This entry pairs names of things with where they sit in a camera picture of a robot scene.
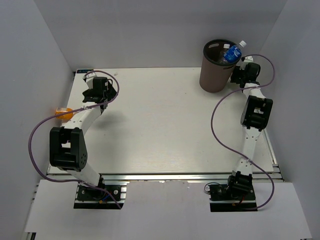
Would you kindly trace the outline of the blue label water bottle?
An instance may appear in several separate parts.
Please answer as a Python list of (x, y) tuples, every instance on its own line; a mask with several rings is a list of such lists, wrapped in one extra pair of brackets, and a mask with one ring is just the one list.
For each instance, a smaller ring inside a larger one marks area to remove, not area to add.
[(234, 63), (242, 56), (242, 49), (247, 46), (247, 43), (242, 40), (238, 45), (231, 46), (222, 56), (224, 63)]

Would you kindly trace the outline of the clear plastic bottle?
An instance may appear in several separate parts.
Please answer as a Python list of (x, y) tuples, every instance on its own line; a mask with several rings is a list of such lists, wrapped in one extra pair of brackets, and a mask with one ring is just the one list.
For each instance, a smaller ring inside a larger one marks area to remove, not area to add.
[(218, 60), (220, 64), (228, 63), (228, 61), (225, 59), (225, 54), (228, 52), (229, 49), (230, 49), (230, 44), (225, 43), (223, 45), (223, 49), (220, 53), (219, 60)]

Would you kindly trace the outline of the orange plastic bottle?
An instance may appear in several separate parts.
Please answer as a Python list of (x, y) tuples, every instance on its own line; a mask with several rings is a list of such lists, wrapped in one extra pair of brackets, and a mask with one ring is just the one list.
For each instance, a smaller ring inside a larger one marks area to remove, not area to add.
[(73, 110), (68, 107), (58, 107), (55, 109), (55, 117), (59, 120), (62, 120), (63, 122), (67, 122), (71, 120), (71, 118), (74, 116)]

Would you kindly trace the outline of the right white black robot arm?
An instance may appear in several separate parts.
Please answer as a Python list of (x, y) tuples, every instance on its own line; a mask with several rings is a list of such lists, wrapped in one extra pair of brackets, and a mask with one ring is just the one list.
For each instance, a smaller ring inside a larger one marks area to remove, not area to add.
[(252, 163), (257, 141), (268, 124), (273, 101), (265, 97), (257, 82), (261, 67), (249, 62), (245, 66), (237, 66), (231, 76), (231, 82), (242, 88), (246, 103), (240, 118), (243, 130), (242, 155), (238, 160), (225, 187), (226, 195), (236, 200), (244, 197), (252, 190)]

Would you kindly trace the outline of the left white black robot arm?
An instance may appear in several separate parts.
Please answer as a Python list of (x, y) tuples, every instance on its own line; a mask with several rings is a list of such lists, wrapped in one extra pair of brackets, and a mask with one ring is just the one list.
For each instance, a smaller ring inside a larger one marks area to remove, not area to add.
[(105, 196), (106, 187), (102, 184), (102, 176), (88, 163), (85, 134), (116, 94), (113, 80), (94, 77), (82, 93), (83, 110), (74, 113), (61, 127), (52, 128), (49, 134), (50, 165), (90, 185), (88, 193), (96, 200)]

